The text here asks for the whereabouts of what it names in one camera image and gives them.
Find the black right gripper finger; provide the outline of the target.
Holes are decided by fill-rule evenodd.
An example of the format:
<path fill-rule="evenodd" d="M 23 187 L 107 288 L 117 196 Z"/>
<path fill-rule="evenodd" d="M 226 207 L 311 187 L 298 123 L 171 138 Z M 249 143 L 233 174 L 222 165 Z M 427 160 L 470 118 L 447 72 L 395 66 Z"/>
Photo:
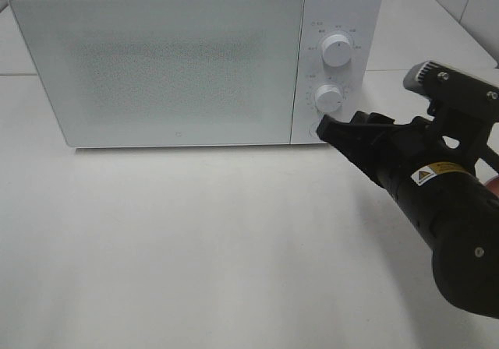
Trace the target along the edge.
<path fill-rule="evenodd" d="M 354 131 L 364 129 L 393 129 L 395 127 L 395 120 L 377 112 L 366 113 L 357 111 L 351 121 L 349 128 Z"/>
<path fill-rule="evenodd" d="M 321 122 L 327 126 L 324 130 L 323 141 L 339 151 L 373 183 L 382 187 L 377 177 L 380 164 L 380 141 L 390 129 L 354 131 L 349 128 L 349 122 L 340 122 L 330 115 L 324 115 Z"/>

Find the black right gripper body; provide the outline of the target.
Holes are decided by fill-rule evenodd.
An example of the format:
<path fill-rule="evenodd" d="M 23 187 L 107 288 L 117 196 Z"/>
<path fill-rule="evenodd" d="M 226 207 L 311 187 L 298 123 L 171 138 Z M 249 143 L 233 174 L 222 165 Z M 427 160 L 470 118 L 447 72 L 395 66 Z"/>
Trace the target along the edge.
<path fill-rule="evenodd" d="M 395 124 L 380 141 L 377 177 L 423 239 L 498 238 L 498 199 L 475 170 L 478 160 L 498 168 L 487 145 L 492 127 L 442 109 Z"/>

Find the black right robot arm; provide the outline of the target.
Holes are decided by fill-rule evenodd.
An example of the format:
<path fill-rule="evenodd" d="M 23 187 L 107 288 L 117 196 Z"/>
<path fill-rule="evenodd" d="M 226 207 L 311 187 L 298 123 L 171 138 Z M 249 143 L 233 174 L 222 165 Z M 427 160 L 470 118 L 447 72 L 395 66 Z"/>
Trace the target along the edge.
<path fill-rule="evenodd" d="M 357 112 L 324 116 L 317 135 L 385 189 L 432 252 L 439 292 L 453 306 L 498 315 L 498 198 L 475 175 L 492 123 L 442 109 L 407 124 Z"/>

